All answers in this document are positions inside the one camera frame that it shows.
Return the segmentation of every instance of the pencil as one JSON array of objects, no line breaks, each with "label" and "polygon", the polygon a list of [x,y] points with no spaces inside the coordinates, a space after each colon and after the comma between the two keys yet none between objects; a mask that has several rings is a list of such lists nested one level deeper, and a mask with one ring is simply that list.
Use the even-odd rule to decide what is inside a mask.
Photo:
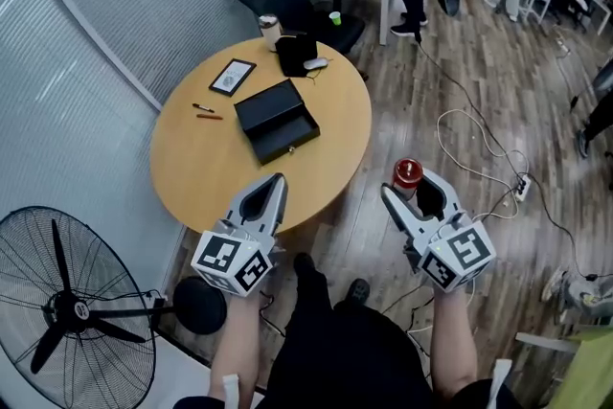
[{"label": "pencil", "polygon": [[223,120],[223,118],[221,118],[221,116],[218,116],[216,114],[196,114],[195,117],[196,118],[205,118],[207,120]]}]

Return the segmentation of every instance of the white cube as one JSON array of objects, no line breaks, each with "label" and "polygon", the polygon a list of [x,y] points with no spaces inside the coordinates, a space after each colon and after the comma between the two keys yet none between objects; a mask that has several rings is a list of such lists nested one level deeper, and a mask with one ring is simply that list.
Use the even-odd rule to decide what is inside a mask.
[{"label": "white cube", "polygon": [[476,278],[496,257],[480,221],[426,247],[419,268],[444,291],[453,291]]},{"label": "white cube", "polygon": [[246,297],[272,269],[259,242],[205,231],[192,268],[210,285]]}]

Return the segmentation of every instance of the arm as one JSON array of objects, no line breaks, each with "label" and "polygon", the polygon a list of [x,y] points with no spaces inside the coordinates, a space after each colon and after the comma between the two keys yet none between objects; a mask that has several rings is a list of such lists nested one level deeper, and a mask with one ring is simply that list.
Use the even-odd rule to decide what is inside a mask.
[{"label": "arm", "polygon": [[435,292],[431,355],[434,388],[444,399],[477,380],[477,349],[462,288]]},{"label": "arm", "polygon": [[211,368],[209,396],[225,400],[225,375],[238,375],[240,409],[248,409],[256,389],[260,358],[260,294],[232,296],[221,342]]}]

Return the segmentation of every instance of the green cup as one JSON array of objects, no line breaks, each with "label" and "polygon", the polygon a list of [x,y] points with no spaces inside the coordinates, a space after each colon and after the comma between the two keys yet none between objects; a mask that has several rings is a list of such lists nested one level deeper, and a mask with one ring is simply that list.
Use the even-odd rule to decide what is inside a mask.
[{"label": "green cup", "polygon": [[334,26],[341,25],[341,13],[339,11],[334,11],[329,14],[329,18],[334,23]]}]

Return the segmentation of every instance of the yellow-green object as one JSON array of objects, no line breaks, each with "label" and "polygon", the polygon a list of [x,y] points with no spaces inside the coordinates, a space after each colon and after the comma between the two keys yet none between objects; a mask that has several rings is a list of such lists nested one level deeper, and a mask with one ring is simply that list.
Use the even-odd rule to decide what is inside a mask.
[{"label": "yellow-green object", "polygon": [[613,390],[613,329],[570,338],[581,342],[548,409],[598,409]]},{"label": "yellow-green object", "polygon": [[339,11],[334,11],[329,14],[329,18],[334,23],[334,26],[341,25],[341,13]]}]

